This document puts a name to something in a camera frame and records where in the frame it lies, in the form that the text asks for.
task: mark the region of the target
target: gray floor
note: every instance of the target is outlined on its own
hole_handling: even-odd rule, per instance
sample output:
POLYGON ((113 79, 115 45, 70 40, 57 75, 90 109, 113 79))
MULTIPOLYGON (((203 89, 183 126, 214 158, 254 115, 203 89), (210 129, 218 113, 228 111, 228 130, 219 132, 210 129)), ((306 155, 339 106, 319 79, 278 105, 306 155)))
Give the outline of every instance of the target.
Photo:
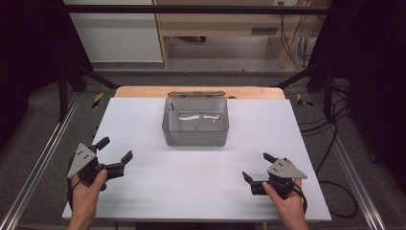
MULTIPOLYGON (((290 66, 281 69, 270 51, 267 39, 215 38, 208 37, 205 43, 195 37, 176 38, 173 41, 169 68, 157 66, 138 68, 143 65, 126 65, 125 69, 102 66, 99 73, 108 79, 125 85, 255 85, 269 86, 285 80, 299 71, 290 66)), ((67 220, 61 213, 65 206, 66 164, 79 142, 90 145, 92 135, 102 120, 108 99, 114 90, 107 89, 93 80, 86 92, 80 94, 78 108, 68 127, 64 130, 53 157, 50 159, 44 174, 40 177, 34 193, 19 220, 22 224, 66 226, 67 220), (98 108, 91 108, 97 93, 104 96, 98 108)), ((307 80, 301 80, 284 89, 285 96, 291 101, 298 124, 316 121, 321 114, 316 106, 297 104, 300 93, 307 103, 318 99, 320 95, 309 95, 305 91, 307 80)), ((344 80, 337 80, 343 87, 348 87, 344 80)), ((11 141, 0 154, 0 217, 9 211, 18 192, 29 177, 31 170, 46 146, 58 116, 57 84, 50 84, 33 92, 30 107, 11 141)), ((300 126, 301 129, 315 125, 300 126)), ((374 164, 369 157, 359 130, 350 116, 339 120, 338 135, 350 156, 357 172, 367 188, 372 201, 382 217, 387 229, 406 229, 406 197, 392 179, 384 165, 374 164)), ((312 161, 317 168, 327 150, 330 137, 327 131, 316 135, 304 136, 304 142, 312 161)), ((350 190, 350 184, 343 167, 338 160, 337 149, 333 149, 319 173, 319 180, 330 180, 350 190)), ((327 205, 333 212, 349 214, 352 201, 342 190, 322 185, 327 205)), ((95 221, 95 226, 112 227, 112 222, 95 221)), ((134 223, 122 223, 121 226, 134 226, 134 223)), ((324 223, 310 223, 311 228, 320 229, 370 229, 362 210, 353 218, 338 218, 324 223)), ((269 229, 282 229, 277 222, 269 223, 269 229)))

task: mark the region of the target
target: wire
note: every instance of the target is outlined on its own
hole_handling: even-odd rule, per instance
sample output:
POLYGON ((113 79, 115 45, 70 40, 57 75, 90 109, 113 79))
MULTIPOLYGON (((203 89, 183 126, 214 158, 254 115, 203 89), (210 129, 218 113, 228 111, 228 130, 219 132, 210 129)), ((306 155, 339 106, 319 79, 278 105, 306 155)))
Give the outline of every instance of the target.
POLYGON ((78 186, 78 184, 80 184, 81 181, 82 181, 82 180, 78 181, 78 183, 76 183, 76 184, 74 185, 74 187, 72 187, 71 193, 75 190, 75 188, 78 186))
POLYGON ((340 85, 338 85, 334 81, 332 82, 332 90, 342 98, 347 97, 347 95, 350 93, 348 90, 343 89, 340 85))
POLYGON ((305 51, 307 50, 307 42, 308 42, 308 39, 305 38, 304 39, 304 66, 306 66, 306 64, 305 64, 305 51))
MULTIPOLYGON (((72 162, 74 161, 74 158, 75 158, 74 154, 71 156, 71 158, 69 158, 67 173, 69 173, 69 170, 72 166, 72 162)), ((80 182, 81 182, 81 180, 72 188, 71 179, 68 178, 68 192, 66 193, 66 199, 68 200, 69 207, 71 207, 71 210, 73 210, 73 195, 74 195, 73 191, 80 182)))
POLYGON ((333 144, 334 144, 334 141, 335 141, 335 138, 336 138, 336 136, 337 136, 337 129, 338 129, 338 128, 337 128, 337 120, 336 120, 335 108, 336 108, 336 106, 337 106, 338 103, 340 103, 340 102, 342 102, 342 101, 344 101, 344 100, 346 100, 346 99, 347 99, 347 98, 343 98, 343 99, 338 100, 338 101, 334 104, 334 106, 333 106, 332 124, 334 125, 334 133, 333 133, 333 135, 332 135, 331 142, 330 142, 330 144, 329 144, 329 146, 328 146, 328 148, 327 148, 327 151, 326 151, 326 153, 325 153, 325 156, 323 157, 322 162, 320 163, 319 167, 317 167, 316 175, 319 173, 319 171, 320 171, 320 169, 322 168, 323 164, 325 163, 327 157, 329 156, 330 151, 331 151, 331 148, 332 148, 332 146, 333 146, 333 144))
POLYGON ((351 193, 347 188, 345 188, 344 186, 342 186, 342 185, 340 185, 340 184, 337 184, 337 183, 335 183, 335 182, 328 181, 328 180, 321 180, 321 181, 319 181, 319 184, 334 185, 334 186, 336 186, 336 187, 338 187, 338 188, 344 190, 344 191, 350 196, 350 198, 352 199, 352 202, 354 203, 354 210, 353 210, 352 213, 349 214, 349 215, 338 214, 338 213, 336 213, 336 212, 331 211, 331 210, 328 208, 328 210, 330 211, 331 214, 333 214, 333 215, 336 216, 336 217, 343 218, 343 219, 351 219, 351 218, 355 217, 355 215, 358 213, 358 204, 357 204, 357 202, 356 202, 355 197, 352 195, 352 193, 351 193))
POLYGON ((292 191, 292 192, 295 192, 296 194, 298 194, 299 196, 301 196, 301 198, 304 200, 304 203, 303 203, 303 206, 304 206, 304 213, 307 211, 307 199, 305 198, 305 194, 304 194, 302 188, 301 188, 299 185, 297 185, 295 182, 292 181, 292 183, 293 183, 294 185, 296 185, 296 187, 298 188, 298 189, 295 189, 295 188, 290 188, 290 187, 286 186, 285 184, 280 183, 280 182, 278 182, 278 181, 272 181, 271 183, 274 183, 274 184, 278 184, 278 185, 280 185, 280 186, 283 186, 284 188, 286 188, 286 189, 288 189, 288 190, 290 190, 290 191, 292 191))
MULTIPOLYGON (((300 48, 301 48, 301 45, 300 45, 300 42, 298 41, 298 48, 296 48, 296 63, 298 63, 298 64, 299 64, 298 53, 299 53, 300 48)), ((300 64, 298 65, 298 67, 299 67, 299 69, 301 69, 301 71, 303 70, 302 66, 300 64)))
POLYGON ((323 120, 326 120, 326 118, 321 118, 321 119, 316 120, 316 121, 314 121, 314 122, 299 123, 298 126, 311 125, 311 124, 319 123, 319 122, 321 122, 321 121, 323 121, 323 120))
MULTIPOLYGON (((340 113, 341 113, 342 111, 344 111, 344 110, 346 110, 346 109, 348 109, 348 108, 349 108, 348 106, 345 106, 345 107, 341 108, 336 114, 333 115, 333 117, 335 117, 336 120, 338 121, 339 119, 343 118, 345 115, 349 114, 349 112, 346 111, 346 113, 340 115, 340 113)), ((330 124, 330 122, 324 122, 324 123, 322 123, 321 125, 318 125, 318 126, 316 126, 316 127, 312 127, 312 128, 309 128, 309 129, 301 130, 301 132, 313 131, 313 130, 316 130, 316 129, 320 128, 320 127, 323 127, 323 126, 325 126, 325 125, 327 125, 327 124, 330 124)))
POLYGON ((316 135, 316 134, 319 134, 319 133, 321 133, 321 132, 326 131, 326 130, 329 129, 329 128, 331 128, 331 126, 328 126, 328 127, 326 127, 326 128, 323 128, 322 130, 319 130, 319 131, 314 132, 314 133, 304 134, 304 135, 302 135, 302 136, 314 136, 314 135, 316 135))
POLYGON ((319 20, 320 21, 322 21, 322 22, 325 22, 325 20, 326 20, 326 17, 324 16, 322 16, 322 15, 317 15, 317 17, 319 18, 319 20))
MULTIPOLYGON (((296 30, 295 30, 295 32, 293 34, 293 37, 296 37, 296 33, 298 32, 299 28, 301 27, 301 24, 303 23, 303 21, 305 20, 306 17, 307 17, 307 15, 301 15, 301 19, 299 20, 298 26, 296 27, 296 30)), ((299 68, 301 68, 301 65, 295 60, 295 58, 293 58, 293 55, 291 53, 292 49, 291 49, 291 47, 289 45, 289 42, 287 41, 286 35, 284 33, 283 20, 284 20, 284 14, 281 14, 281 42, 282 42, 282 46, 283 46, 284 50, 286 51, 287 55, 289 56, 290 60, 292 61, 292 63, 294 65, 298 66, 299 68)))

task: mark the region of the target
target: gray plastic bin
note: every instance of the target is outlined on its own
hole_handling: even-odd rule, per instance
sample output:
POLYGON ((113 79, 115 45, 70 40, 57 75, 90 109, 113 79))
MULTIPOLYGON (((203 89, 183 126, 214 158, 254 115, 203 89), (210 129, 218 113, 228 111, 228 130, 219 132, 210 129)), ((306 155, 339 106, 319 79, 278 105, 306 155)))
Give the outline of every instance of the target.
POLYGON ((228 129, 224 97, 167 97, 162 130, 169 146, 224 146, 228 129))

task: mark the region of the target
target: aluminum rail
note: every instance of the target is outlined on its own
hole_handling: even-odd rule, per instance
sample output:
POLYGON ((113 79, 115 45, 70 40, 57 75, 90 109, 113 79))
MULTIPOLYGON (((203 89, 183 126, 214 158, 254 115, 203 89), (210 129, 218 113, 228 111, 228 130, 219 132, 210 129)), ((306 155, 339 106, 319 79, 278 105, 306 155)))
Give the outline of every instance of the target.
POLYGON ((59 143, 66 127, 68 126, 73 114, 75 113, 76 107, 79 103, 80 96, 81 93, 74 94, 74 97, 70 102, 68 114, 65 116, 64 120, 62 120, 60 123, 56 125, 56 128, 54 129, 53 134, 48 140, 47 145, 45 146, 38 160, 36 161, 36 164, 33 170, 31 171, 30 176, 26 180, 23 188, 20 190, 20 193, 15 199, 10 210, 6 213, 3 220, 1 221, 0 223, 1 230, 13 230, 16 227, 25 208, 27 207, 28 202, 30 201, 31 196, 34 193, 37 184, 39 183, 39 180, 41 179, 42 174, 44 174, 47 165, 52 155, 54 154, 57 144, 59 143))
MULTIPOLYGON (((319 113, 323 117, 323 103, 320 95, 316 96, 314 94, 311 94, 311 98, 312 101, 315 103, 319 113)), ((331 138, 334 135, 333 133, 334 128, 329 128, 328 134, 331 138)), ((352 192, 356 200, 358 201, 358 205, 361 208, 362 213, 364 214, 365 220, 372 230, 385 230, 386 226, 382 220, 382 217, 379 215, 375 205, 373 204, 370 194, 368 193, 367 188, 362 182, 360 175, 356 171, 356 168, 352 164, 350 157, 343 146, 343 143, 338 136, 336 137, 334 142, 334 147, 337 150, 338 160, 341 164, 341 167, 343 167, 344 173, 351 186, 352 192)))
POLYGON ((306 14, 330 15, 349 12, 330 7, 259 7, 259 6, 189 6, 189 5, 43 5, 48 12, 75 13, 216 13, 216 14, 306 14))

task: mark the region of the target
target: metal frame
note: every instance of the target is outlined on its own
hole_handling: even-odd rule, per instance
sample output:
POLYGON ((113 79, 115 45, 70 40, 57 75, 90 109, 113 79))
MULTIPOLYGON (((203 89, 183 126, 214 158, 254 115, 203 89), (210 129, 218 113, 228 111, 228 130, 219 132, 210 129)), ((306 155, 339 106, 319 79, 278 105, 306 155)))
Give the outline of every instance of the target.
MULTIPOLYGON (((339 49, 339 38, 344 34, 346 27, 349 25, 353 16, 356 14, 360 5, 356 9, 332 9, 330 7, 240 7, 240 6, 105 6, 105 5, 43 5, 38 4, 38 9, 42 12, 61 12, 61 13, 221 13, 221 14, 308 14, 308 15, 342 15, 343 13, 351 12, 351 17, 345 25, 340 30, 337 36, 335 36, 326 51, 323 53, 322 58, 319 58, 320 61, 317 61, 308 69, 303 72, 293 76, 289 80, 286 80, 278 85, 279 88, 285 88, 291 83, 300 80, 303 77, 306 77, 310 74, 314 74, 320 70, 328 67, 331 57, 334 55, 335 51, 339 49)), ((72 107, 67 109, 67 95, 66 95, 66 79, 71 82, 71 84, 77 85, 78 91, 82 91, 85 88, 82 80, 75 78, 80 78, 78 76, 65 76, 64 72, 67 69, 72 69, 78 71, 84 75, 87 75, 96 81, 101 82, 102 84, 110 87, 116 88, 119 85, 105 80, 104 78, 98 76, 94 73, 93 70, 89 70, 81 67, 79 64, 72 62, 71 60, 66 60, 64 57, 61 57, 61 54, 54 53, 55 58, 63 60, 60 66, 59 71, 59 93, 60 93, 60 103, 61 103, 61 113, 59 120, 61 121, 54 131, 53 136, 50 138, 48 145, 45 150, 42 152, 40 158, 38 159, 30 177, 27 179, 26 184, 15 200, 14 204, 8 211, 7 215, 3 218, 0 229, 14 229, 17 222, 19 221, 31 195, 34 192, 34 189, 39 182, 41 175, 43 174, 54 150, 55 147, 61 138, 61 134, 69 123, 72 114, 75 111, 76 104, 79 101, 79 96, 75 97, 72 102, 72 107)), ((339 159, 340 163, 345 169, 346 175, 348 176, 350 185, 355 192, 355 196, 358 199, 358 203, 361 206, 361 209, 364 212, 367 223, 371 229, 385 229, 383 221, 379 214, 377 213, 371 198, 369 197, 368 192, 366 191, 362 181, 359 178, 355 168, 350 162, 348 155, 346 154, 344 148, 341 145, 341 142, 337 142, 336 148, 339 150, 339 159)))

